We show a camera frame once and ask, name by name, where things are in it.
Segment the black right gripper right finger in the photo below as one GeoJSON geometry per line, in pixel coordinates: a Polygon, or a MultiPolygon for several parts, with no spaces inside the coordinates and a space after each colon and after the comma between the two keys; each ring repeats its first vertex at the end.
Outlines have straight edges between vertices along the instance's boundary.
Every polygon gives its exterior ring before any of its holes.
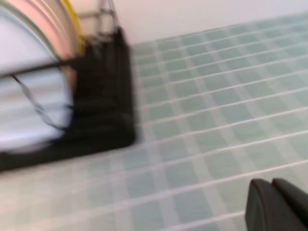
{"type": "Polygon", "coordinates": [[[282,178],[274,178],[272,185],[279,191],[301,223],[308,228],[308,193],[282,178]]]}

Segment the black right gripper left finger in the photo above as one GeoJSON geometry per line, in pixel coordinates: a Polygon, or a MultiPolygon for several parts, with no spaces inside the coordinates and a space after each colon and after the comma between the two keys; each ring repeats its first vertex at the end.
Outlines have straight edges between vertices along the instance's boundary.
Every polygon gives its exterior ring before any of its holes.
{"type": "Polygon", "coordinates": [[[262,179],[250,181],[245,223],[249,231],[294,231],[298,228],[298,218],[282,195],[262,179]]]}

